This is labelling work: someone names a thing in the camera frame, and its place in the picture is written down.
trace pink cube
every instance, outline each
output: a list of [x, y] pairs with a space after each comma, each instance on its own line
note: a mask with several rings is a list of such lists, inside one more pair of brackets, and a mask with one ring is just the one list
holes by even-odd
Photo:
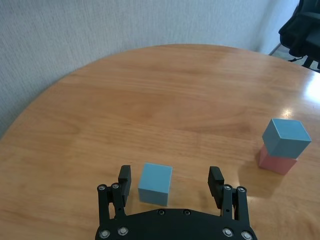
[[263, 145], [260, 151], [259, 167], [285, 175], [297, 160], [289, 157], [270, 156], [266, 146]]

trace textured wall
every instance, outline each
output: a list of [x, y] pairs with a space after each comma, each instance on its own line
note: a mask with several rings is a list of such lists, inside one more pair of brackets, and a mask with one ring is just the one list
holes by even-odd
[[47, 87], [111, 54], [173, 43], [269, 53], [298, 1], [1, 0], [0, 136]]

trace round table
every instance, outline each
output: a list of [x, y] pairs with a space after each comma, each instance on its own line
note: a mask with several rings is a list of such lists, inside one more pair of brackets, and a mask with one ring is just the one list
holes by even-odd
[[[257, 166], [271, 118], [302, 121], [313, 140], [286, 176]], [[2, 138], [1, 239], [94, 239], [97, 186], [122, 165], [126, 213], [159, 208], [139, 201], [146, 162], [173, 167], [169, 208], [218, 215], [207, 184], [218, 166], [247, 188], [258, 239], [318, 239], [319, 123], [320, 74], [275, 57], [186, 44], [100, 59], [47, 89]]]

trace cube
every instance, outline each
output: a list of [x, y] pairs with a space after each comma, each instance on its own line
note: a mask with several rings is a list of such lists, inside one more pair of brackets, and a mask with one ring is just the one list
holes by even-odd
[[172, 170], [171, 166], [145, 163], [138, 186], [140, 201], [167, 206]]
[[270, 156], [290, 159], [297, 159], [311, 143], [303, 124], [290, 119], [272, 118], [262, 138]]
[[259, 167], [285, 175], [296, 164], [298, 159], [289, 157], [270, 156], [265, 145], [260, 151]]

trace wood grain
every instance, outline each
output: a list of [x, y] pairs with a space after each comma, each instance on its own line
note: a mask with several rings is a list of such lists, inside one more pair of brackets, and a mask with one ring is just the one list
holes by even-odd
[[[286, 176], [257, 167], [270, 118], [302, 121], [313, 140]], [[219, 166], [248, 189], [259, 239], [318, 239], [319, 125], [320, 74], [271, 56], [166, 45], [98, 60], [46, 90], [1, 140], [0, 238], [93, 239], [96, 187], [126, 164], [127, 214], [155, 209], [137, 191], [152, 162], [173, 166], [170, 208], [218, 214], [207, 177]]]

